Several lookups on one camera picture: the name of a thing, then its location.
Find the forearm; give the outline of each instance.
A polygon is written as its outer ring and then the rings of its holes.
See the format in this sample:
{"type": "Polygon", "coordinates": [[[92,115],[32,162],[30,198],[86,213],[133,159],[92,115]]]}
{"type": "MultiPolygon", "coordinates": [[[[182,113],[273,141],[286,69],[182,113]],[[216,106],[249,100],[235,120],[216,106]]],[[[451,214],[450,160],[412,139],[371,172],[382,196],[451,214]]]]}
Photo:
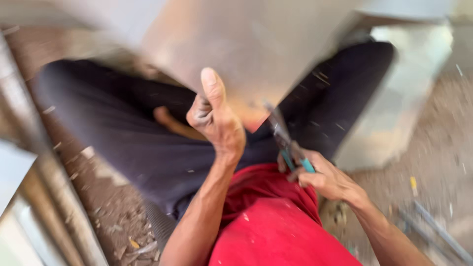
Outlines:
{"type": "Polygon", "coordinates": [[[217,156],[209,175],[172,233],[161,265],[204,265],[217,237],[228,185],[236,168],[233,159],[217,156]]]}
{"type": "Polygon", "coordinates": [[[369,238],[381,266],[433,265],[414,244],[380,212],[360,188],[346,199],[369,238]]]}

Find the person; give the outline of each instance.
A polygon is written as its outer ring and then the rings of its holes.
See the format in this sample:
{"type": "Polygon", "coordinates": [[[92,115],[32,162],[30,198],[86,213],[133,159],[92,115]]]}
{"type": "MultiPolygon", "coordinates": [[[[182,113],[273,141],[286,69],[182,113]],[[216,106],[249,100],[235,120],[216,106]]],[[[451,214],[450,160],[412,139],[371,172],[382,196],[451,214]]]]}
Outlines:
{"type": "Polygon", "coordinates": [[[266,127],[245,132],[211,68],[201,72],[205,95],[196,95],[91,61],[61,60],[42,69],[34,93],[40,106],[55,106],[81,142],[179,221],[161,265],[359,265],[321,227],[315,191],[350,205],[381,265],[431,265],[365,191],[324,158],[334,155],[393,54],[387,43],[343,49],[279,104],[317,171],[294,172],[301,185],[278,166],[266,127]]]}

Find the teal handle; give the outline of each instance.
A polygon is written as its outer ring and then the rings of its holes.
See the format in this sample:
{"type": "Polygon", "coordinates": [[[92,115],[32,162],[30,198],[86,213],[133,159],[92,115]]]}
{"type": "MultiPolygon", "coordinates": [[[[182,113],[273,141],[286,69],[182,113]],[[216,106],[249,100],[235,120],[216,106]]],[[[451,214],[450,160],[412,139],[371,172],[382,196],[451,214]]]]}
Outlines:
{"type": "Polygon", "coordinates": [[[286,164],[289,166],[289,170],[293,172],[296,170],[296,167],[294,166],[294,163],[292,162],[292,158],[289,156],[288,150],[281,150],[282,157],[286,161],[286,164]]]}
{"type": "Polygon", "coordinates": [[[315,173],[315,169],[310,163],[309,159],[307,158],[300,159],[300,164],[304,167],[307,173],[315,173]]]}

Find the dark pants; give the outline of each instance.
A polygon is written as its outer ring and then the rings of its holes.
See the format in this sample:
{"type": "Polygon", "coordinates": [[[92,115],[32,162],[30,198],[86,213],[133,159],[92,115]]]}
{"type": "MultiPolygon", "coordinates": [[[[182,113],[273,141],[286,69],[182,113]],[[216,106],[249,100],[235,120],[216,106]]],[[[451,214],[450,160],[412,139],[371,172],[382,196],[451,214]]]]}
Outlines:
{"type": "MultiPolygon", "coordinates": [[[[387,43],[359,44],[319,64],[280,104],[299,144],[331,158],[386,73],[387,43]],[[327,82],[319,77],[326,75],[327,82]]],[[[91,145],[165,213],[182,215],[214,160],[208,142],[170,133],[152,110],[167,106],[179,121],[195,98],[189,89],[127,76],[91,61],[47,64],[35,94],[84,145],[91,145]]],[[[278,148],[262,126],[248,134],[237,170],[276,162],[278,148]]]]}

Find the red t-shirt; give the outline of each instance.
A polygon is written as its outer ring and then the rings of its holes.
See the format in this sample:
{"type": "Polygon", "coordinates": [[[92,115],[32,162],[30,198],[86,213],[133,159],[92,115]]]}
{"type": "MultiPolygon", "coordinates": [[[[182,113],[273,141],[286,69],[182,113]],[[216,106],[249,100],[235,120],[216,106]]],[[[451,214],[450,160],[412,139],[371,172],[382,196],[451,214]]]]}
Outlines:
{"type": "Polygon", "coordinates": [[[210,266],[361,265],[322,228],[315,190],[286,176],[276,164],[233,176],[210,266]]]}

